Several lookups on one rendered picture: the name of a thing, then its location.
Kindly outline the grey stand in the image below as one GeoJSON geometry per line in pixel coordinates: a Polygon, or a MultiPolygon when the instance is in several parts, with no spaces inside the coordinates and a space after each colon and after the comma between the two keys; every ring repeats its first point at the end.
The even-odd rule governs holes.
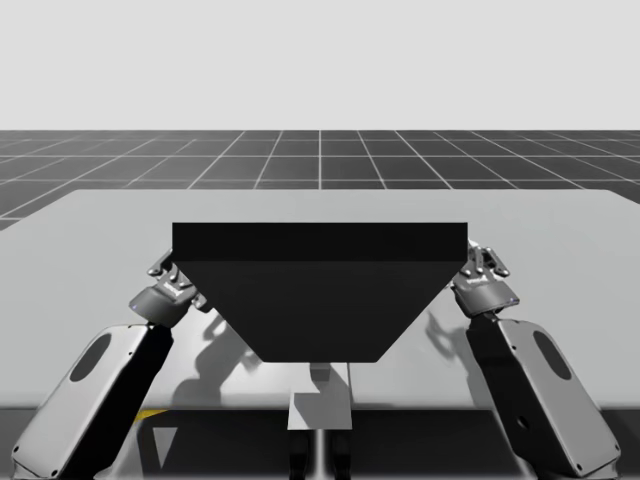
{"type": "Polygon", "coordinates": [[[290,392],[288,430],[352,429],[352,390],[347,363],[309,363],[290,392]]]}

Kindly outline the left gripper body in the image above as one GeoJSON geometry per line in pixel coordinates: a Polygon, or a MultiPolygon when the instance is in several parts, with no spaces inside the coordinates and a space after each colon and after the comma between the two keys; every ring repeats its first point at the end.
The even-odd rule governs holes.
{"type": "Polygon", "coordinates": [[[190,307],[175,301],[168,280],[146,287],[130,302],[129,308],[154,325],[173,328],[187,314],[190,307]]]}

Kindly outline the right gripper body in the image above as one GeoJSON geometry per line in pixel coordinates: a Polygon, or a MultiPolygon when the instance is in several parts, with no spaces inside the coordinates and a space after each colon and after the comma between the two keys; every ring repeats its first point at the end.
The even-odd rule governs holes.
{"type": "Polygon", "coordinates": [[[467,318],[516,306],[519,298],[504,281],[490,279],[486,274],[467,277],[458,274],[452,282],[456,303],[467,318]]]}

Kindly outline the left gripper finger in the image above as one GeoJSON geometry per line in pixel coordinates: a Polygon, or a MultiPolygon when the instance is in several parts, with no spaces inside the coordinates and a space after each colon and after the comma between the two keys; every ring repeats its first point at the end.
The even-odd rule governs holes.
{"type": "Polygon", "coordinates": [[[169,287],[178,304],[194,307],[202,313],[209,313],[212,310],[212,305],[206,297],[176,265],[169,273],[169,287]]]}
{"type": "Polygon", "coordinates": [[[172,259],[172,250],[167,250],[154,264],[147,270],[147,274],[153,278],[162,277],[163,275],[172,276],[174,263],[172,259]]]}

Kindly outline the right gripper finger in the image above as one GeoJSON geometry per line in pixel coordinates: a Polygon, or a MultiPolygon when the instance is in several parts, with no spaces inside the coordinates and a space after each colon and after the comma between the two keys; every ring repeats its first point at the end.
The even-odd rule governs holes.
{"type": "Polygon", "coordinates": [[[484,274],[482,247],[471,239],[468,239],[467,261],[460,270],[460,274],[466,278],[477,278],[484,274]]]}
{"type": "Polygon", "coordinates": [[[486,280],[499,280],[510,276],[510,270],[492,248],[481,247],[480,254],[480,270],[486,280]]]}

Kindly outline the black screen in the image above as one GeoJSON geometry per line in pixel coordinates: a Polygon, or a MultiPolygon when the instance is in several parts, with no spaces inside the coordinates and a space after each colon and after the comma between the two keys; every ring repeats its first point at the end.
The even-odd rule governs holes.
{"type": "Polygon", "coordinates": [[[271,363],[378,361],[461,269],[464,223],[172,227],[175,263],[271,363]]]}

